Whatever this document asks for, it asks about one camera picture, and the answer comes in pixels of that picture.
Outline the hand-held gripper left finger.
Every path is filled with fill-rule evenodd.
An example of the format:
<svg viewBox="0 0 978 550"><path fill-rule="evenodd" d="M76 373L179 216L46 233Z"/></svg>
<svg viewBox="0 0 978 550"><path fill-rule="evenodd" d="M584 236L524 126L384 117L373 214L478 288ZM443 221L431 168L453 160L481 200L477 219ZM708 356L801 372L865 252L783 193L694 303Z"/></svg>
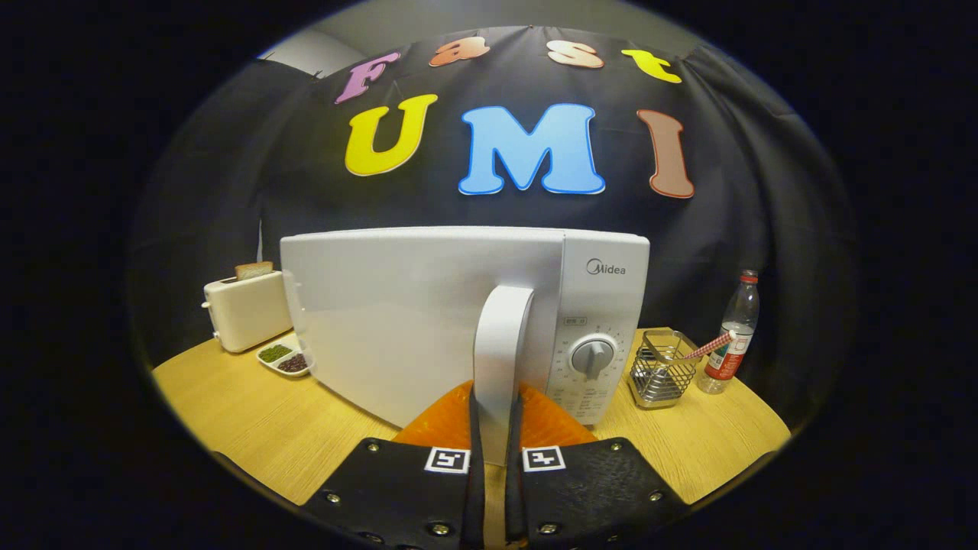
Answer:
<svg viewBox="0 0 978 550"><path fill-rule="evenodd" d="M364 548L482 549L485 476L472 383L390 441L364 438L303 504Z"/></svg>

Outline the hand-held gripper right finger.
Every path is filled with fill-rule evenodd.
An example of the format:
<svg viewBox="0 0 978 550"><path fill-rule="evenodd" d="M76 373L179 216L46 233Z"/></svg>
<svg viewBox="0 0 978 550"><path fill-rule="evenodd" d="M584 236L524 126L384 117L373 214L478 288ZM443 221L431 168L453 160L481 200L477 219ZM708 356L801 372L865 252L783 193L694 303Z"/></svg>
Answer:
<svg viewBox="0 0 978 550"><path fill-rule="evenodd" d="M598 439L520 384L504 491L507 541L521 548L643 548L691 505L629 439Z"/></svg>

